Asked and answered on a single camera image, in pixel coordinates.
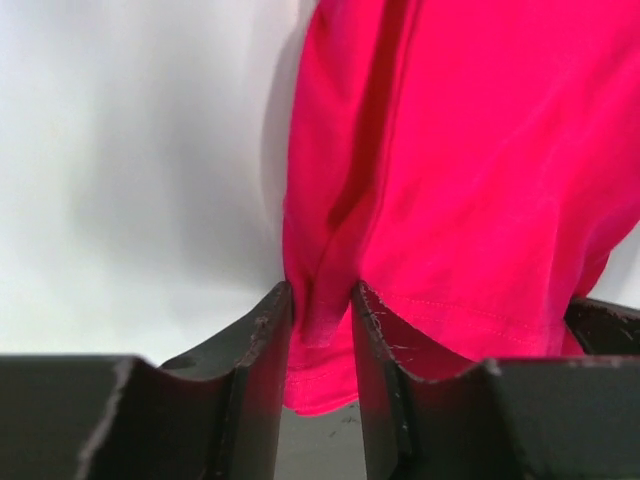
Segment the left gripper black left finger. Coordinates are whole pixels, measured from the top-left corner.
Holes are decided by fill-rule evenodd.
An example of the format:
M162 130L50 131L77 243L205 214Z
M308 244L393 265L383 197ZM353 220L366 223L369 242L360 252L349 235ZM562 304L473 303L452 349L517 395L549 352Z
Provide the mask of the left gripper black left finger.
M136 355L5 355L5 479L270 479L290 286L153 366Z

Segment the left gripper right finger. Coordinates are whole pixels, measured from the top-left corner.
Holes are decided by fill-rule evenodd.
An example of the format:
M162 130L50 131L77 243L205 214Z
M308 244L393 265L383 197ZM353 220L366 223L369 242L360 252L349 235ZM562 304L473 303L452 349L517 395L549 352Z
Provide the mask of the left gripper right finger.
M352 311L369 478L638 477L639 355L450 367L368 285Z

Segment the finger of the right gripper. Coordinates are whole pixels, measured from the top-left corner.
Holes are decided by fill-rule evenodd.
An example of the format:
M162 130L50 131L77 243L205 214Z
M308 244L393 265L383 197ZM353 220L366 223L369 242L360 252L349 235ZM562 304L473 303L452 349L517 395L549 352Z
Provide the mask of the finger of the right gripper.
M639 355L638 309L590 298L574 298L565 312L564 321L588 355Z

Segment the magenta t shirt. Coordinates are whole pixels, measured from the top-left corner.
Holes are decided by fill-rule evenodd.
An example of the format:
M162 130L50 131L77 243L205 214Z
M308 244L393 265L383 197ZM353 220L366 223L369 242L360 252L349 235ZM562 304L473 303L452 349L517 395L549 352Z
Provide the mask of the magenta t shirt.
M576 355L563 316L639 220L635 1L321 1L293 102L287 408L354 401L351 291L441 346Z

